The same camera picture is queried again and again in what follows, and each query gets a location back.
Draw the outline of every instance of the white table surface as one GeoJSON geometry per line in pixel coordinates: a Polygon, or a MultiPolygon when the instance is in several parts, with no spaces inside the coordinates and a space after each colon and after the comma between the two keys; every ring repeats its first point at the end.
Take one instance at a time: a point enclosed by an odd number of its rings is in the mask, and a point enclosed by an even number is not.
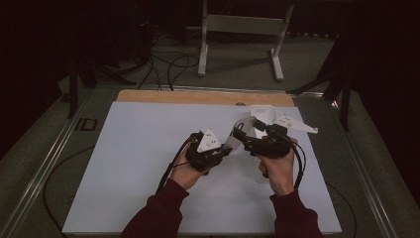
{"type": "MultiPolygon", "coordinates": [[[[302,120],[296,107],[276,111],[302,120]]],[[[234,123],[247,116],[246,106],[114,102],[62,232],[122,232],[156,192],[168,163],[191,133],[211,128],[223,143],[234,123]]],[[[288,135],[299,141],[307,157],[299,188],[303,203],[318,213],[322,232],[341,232],[308,135],[293,130],[288,135]]],[[[260,177],[257,159],[241,146],[189,190],[179,233],[273,233],[272,190],[258,182],[260,177]]]]}

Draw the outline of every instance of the maroon sleeve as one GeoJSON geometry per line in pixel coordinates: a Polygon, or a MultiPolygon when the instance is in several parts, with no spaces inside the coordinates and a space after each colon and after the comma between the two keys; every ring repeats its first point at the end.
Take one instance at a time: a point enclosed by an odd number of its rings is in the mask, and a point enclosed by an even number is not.
{"type": "Polygon", "coordinates": [[[146,206],[132,218],[121,237],[176,238],[182,220],[179,208],[188,194],[169,178],[158,194],[149,197],[146,206]]]}
{"type": "Polygon", "coordinates": [[[298,190],[286,196],[273,195],[270,199],[276,214],[275,237],[323,237],[318,227],[318,214],[303,205],[298,190]]]}

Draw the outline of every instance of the black cable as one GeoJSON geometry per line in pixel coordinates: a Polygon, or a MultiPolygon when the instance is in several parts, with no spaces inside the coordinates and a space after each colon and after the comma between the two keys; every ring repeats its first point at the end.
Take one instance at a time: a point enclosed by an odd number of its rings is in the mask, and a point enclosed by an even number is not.
{"type": "Polygon", "coordinates": [[[301,159],[296,147],[293,144],[294,143],[292,143],[290,141],[291,149],[293,150],[294,155],[296,156],[296,159],[297,159],[297,163],[299,164],[299,172],[297,173],[296,182],[294,184],[294,188],[298,189],[299,186],[300,186],[300,182],[302,181],[302,178],[303,178],[303,173],[305,172],[305,169],[306,169],[306,156],[303,153],[303,159],[304,159],[304,165],[303,165],[302,159],[301,159]]]}
{"type": "Polygon", "coordinates": [[[160,190],[163,188],[164,183],[167,180],[167,177],[169,177],[169,173],[172,171],[172,169],[174,167],[176,167],[174,164],[176,162],[176,160],[178,159],[179,155],[181,154],[181,152],[183,151],[183,149],[185,148],[186,144],[188,144],[188,142],[190,142],[192,140],[192,135],[190,135],[188,137],[188,139],[186,139],[184,141],[184,143],[182,143],[182,146],[179,148],[178,152],[176,153],[175,157],[173,158],[172,162],[167,166],[166,171],[164,172],[163,176],[160,179],[160,182],[158,184],[157,187],[157,192],[155,192],[155,194],[158,194],[158,192],[160,192],[160,190]]]}
{"type": "Polygon", "coordinates": [[[131,74],[139,71],[143,67],[145,67],[144,64],[136,62],[136,65],[134,65],[134,66],[123,68],[123,69],[118,69],[118,70],[115,70],[114,72],[116,72],[118,74],[121,74],[121,75],[131,75],[131,74]]]}
{"type": "Polygon", "coordinates": [[[153,67],[153,70],[154,70],[155,75],[157,76],[157,90],[161,90],[161,81],[158,75],[158,69],[153,67]]]}
{"type": "Polygon", "coordinates": [[[303,171],[305,172],[305,170],[306,170],[306,155],[305,155],[305,152],[303,151],[303,149],[302,149],[302,147],[301,146],[299,146],[299,144],[295,144],[295,143],[293,143],[297,148],[299,148],[299,150],[300,150],[300,152],[302,152],[302,155],[303,155],[303,171]]]}
{"type": "Polygon", "coordinates": [[[199,63],[198,57],[190,56],[190,55],[184,54],[182,52],[155,52],[155,53],[162,53],[162,54],[181,54],[180,57],[178,57],[178,58],[176,58],[176,59],[174,59],[172,61],[169,61],[169,60],[160,58],[160,57],[156,56],[155,54],[152,54],[152,57],[154,57],[154,58],[156,58],[158,60],[162,60],[163,62],[166,62],[166,63],[169,64],[169,68],[167,69],[166,76],[167,76],[167,84],[169,85],[169,88],[172,91],[173,91],[173,83],[176,81],[176,79],[179,78],[186,71],[187,68],[197,66],[198,63],[199,63]],[[176,62],[178,60],[181,60],[183,58],[186,58],[187,59],[187,64],[186,65],[176,64],[176,62]],[[195,59],[195,63],[190,64],[190,58],[195,59]],[[173,79],[170,79],[170,70],[174,66],[181,67],[182,68],[182,71],[179,74],[177,74],[173,79]]]}
{"type": "Polygon", "coordinates": [[[148,73],[146,74],[146,76],[143,77],[142,81],[140,81],[139,86],[137,87],[137,89],[140,89],[142,87],[143,83],[145,83],[145,81],[148,79],[149,75],[151,75],[152,71],[155,68],[154,67],[154,61],[153,61],[152,57],[149,57],[149,60],[151,62],[150,69],[149,69],[148,73]]]}
{"type": "Polygon", "coordinates": [[[353,215],[353,220],[355,221],[355,228],[354,228],[354,232],[353,232],[353,238],[356,238],[356,235],[358,233],[358,219],[356,218],[356,214],[355,211],[353,210],[352,206],[350,205],[349,201],[336,189],[334,188],[332,185],[330,185],[329,183],[325,182],[325,184],[331,188],[332,190],[334,190],[342,199],[343,201],[347,204],[347,206],[350,208],[350,210],[352,211],[352,215],[353,215]]]}
{"type": "Polygon", "coordinates": [[[58,229],[58,231],[59,231],[59,233],[61,234],[61,236],[62,236],[62,237],[64,237],[64,238],[67,238],[67,236],[66,236],[64,233],[62,233],[62,232],[61,232],[62,228],[61,228],[61,226],[59,225],[58,221],[57,221],[57,220],[55,219],[55,217],[53,216],[53,213],[52,213],[52,211],[50,210],[50,207],[49,207],[49,205],[48,205],[48,203],[47,203],[47,186],[48,186],[48,184],[49,184],[50,178],[52,177],[52,175],[53,175],[53,173],[56,171],[56,169],[58,169],[60,166],[62,166],[65,162],[69,161],[70,159],[73,159],[74,157],[76,157],[76,156],[78,156],[78,155],[80,155],[80,154],[83,154],[83,153],[85,153],[85,152],[87,152],[87,151],[90,151],[90,150],[92,150],[93,148],[95,148],[95,146],[88,147],[88,148],[86,148],[86,149],[84,149],[84,150],[81,150],[81,151],[79,151],[79,152],[77,152],[77,153],[75,153],[75,154],[73,154],[73,155],[71,155],[71,156],[69,156],[69,157],[65,158],[65,159],[64,159],[64,160],[62,160],[60,163],[58,163],[58,165],[56,165],[56,166],[52,169],[52,171],[50,172],[49,176],[48,176],[48,177],[47,177],[47,179],[46,179],[46,182],[45,182],[45,184],[44,184],[44,187],[43,187],[43,203],[44,203],[44,207],[46,208],[47,214],[49,215],[49,217],[50,217],[50,219],[52,220],[53,224],[54,224],[54,225],[55,225],[55,227],[58,229]]]}
{"type": "Polygon", "coordinates": [[[167,69],[167,84],[169,84],[169,88],[170,88],[170,90],[172,90],[173,91],[173,83],[175,82],[175,80],[181,75],[181,74],[183,74],[185,71],[186,71],[186,67],[184,67],[183,69],[182,69],[182,71],[173,79],[173,80],[170,80],[170,69],[174,66],[174,64],[175,64],[175,62],[177,61],[177,60],[179,60],[179,59],[182,59],[182,58],[184,58],[185,56],[181,56],[181,57],[178,57],[178,58],[176,58],[176,59],[174,59],[173,61],[172,61],[172,63],[169,65],[169,68],[167,69]]]}

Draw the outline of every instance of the person's right hand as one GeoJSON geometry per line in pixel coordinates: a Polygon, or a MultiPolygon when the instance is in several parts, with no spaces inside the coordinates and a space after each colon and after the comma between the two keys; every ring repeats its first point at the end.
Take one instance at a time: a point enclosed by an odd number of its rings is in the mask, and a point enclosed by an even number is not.
{"type": "MultiPolygon", "coordinates": [[[[297,141],[290,138],[291,142],[297,145],[297,141]]],[[[276,196],[284,196],[294,191],[293,187],[293,163],[294,152],[290,152],[283,158],[271,159],[257,155],[261,160],[259,169],[263,174],[268,174],[269,184],[276,196]]]]}
{"type": "Polygon", "coordinates": [[[198,179],[206,173],[197,171],[186,160],[185,154],[189,146],[190,143],[185,146],[182,153],[179,155],[174,165],[176,167],[172,169],[169,177],[185,190],[189,190],[192,186],[194,186],[198,179]]]}

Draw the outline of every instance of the table leg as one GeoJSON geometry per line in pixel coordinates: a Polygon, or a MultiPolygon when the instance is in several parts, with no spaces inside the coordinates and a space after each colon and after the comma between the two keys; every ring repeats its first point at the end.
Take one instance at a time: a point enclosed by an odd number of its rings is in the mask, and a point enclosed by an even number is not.
{"type": "Polygon", "coordinates": [[[198,62],[198,75],[204,76],[206,74],[207,63],[207,0],[203,0],[203,19],[201,27],[201,51],[198,62]]]}
{"type": "Polygon", "coordinates": [[[278,58],[278,54],[280,52],[281,45],[283,44],[284,37],[286,35],[287,27],[289,24],[291,12],[293,11],[293,5],[287,7],[286,15],[283,18],[283,22],[281,23],[280,33],[278,34],[277,45],[274,49],[271,49],[271,60],[272,66],[274,67],[275,72],[275,79],[278,81],[283,81],[284,76],[281,70],[280,59],[278,58]]]}

